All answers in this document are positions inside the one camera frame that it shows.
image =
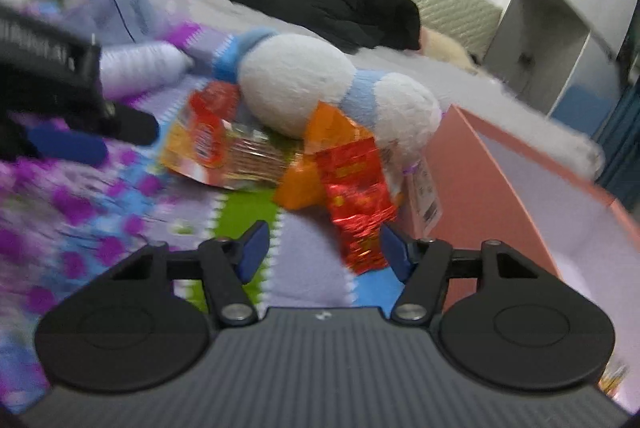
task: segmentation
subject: white blanket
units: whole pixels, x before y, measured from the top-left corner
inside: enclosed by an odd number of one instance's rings
[[[243,32],[268,26],[281,32],[316,36],[229,0],[188,0],[191,17],[203,24]],[[378,47],[362,49],[351,59],[358,68],[395,71],[426,86],[443,109],[454,103],[540,150],[581,177],[595,179],[604,165],[602,149],[584,134],[549,119],[517,101],[497,80],[472,75],[415,53]]]

